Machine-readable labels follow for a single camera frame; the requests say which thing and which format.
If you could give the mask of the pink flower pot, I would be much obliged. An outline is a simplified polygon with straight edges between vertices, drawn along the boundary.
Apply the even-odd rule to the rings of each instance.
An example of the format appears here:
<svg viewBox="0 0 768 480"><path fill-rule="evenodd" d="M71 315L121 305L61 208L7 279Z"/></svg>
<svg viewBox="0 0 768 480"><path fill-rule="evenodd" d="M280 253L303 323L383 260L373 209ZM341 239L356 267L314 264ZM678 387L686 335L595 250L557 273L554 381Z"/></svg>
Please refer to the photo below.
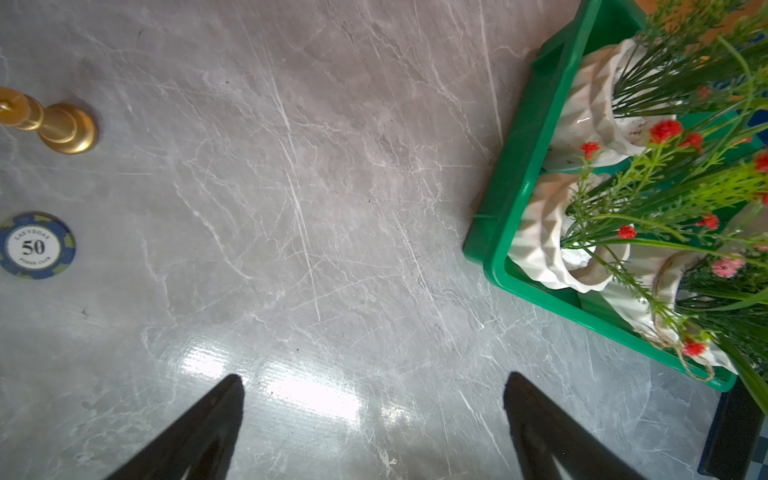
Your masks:
<svg viewBox="0 0 768 480"><path fill-rule="evenodd" d="M709 382L717 369L737 375L767 407L767 203L734 215L708 247L633 248L625 271L634 285L612 281L601 295L646 343L693 363Z"/></svg>

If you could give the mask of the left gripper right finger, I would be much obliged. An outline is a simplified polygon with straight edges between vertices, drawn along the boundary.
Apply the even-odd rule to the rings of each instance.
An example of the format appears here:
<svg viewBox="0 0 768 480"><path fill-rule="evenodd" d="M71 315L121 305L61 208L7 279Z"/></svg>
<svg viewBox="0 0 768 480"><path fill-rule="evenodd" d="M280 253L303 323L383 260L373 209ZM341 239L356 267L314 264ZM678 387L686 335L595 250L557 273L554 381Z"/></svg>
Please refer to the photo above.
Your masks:
<svg viewBox="0 0 768 480"><path fill-rule="evenodd" d="M607 449L519 372L505 385L504 410L525 479L640 479L630 465Z"/></svg>

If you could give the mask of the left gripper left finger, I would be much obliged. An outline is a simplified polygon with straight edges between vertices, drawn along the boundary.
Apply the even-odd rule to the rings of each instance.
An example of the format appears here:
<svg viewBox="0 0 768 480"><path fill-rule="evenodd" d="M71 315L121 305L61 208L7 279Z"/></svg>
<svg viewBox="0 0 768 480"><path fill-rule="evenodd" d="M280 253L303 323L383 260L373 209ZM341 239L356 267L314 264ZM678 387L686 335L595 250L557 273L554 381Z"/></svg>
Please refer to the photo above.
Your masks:
<svg viewBox="0 0 768 480"><path fill-rule="evenodd" d="M224 479L243 420L245 390L230 374L110 479Z"/></svg>

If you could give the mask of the red flower pot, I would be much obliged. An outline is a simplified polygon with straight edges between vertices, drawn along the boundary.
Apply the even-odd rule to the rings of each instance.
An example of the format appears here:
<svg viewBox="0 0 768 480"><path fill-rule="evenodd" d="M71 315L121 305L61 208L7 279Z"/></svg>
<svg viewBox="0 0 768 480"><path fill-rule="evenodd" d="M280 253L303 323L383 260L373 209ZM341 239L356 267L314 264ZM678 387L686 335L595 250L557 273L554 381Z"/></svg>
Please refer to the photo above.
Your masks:
<svg viewBox="0 0 768 480"><path fill-rule="evenodd" d="M596 142L582 147L576 173L538 178L509 256L526 275L554 289L627 288L659 321L672 326L670 307L626 265L640 247L695 250L713 246L718 211L767 193L767 152L728 159L750 135L733 130L705 141L715 128L687 131L677 120L651 129L651 141L618 173L597 175Z"/></svg>
<svg viewBox="0 0 768 480"><path fill-rule="evenodd" d="M688 114L767 105L764 1L659 1L636 32L580 61L543 161L580 167L585 143L599 166L642 153L652 127Z"/></svg>

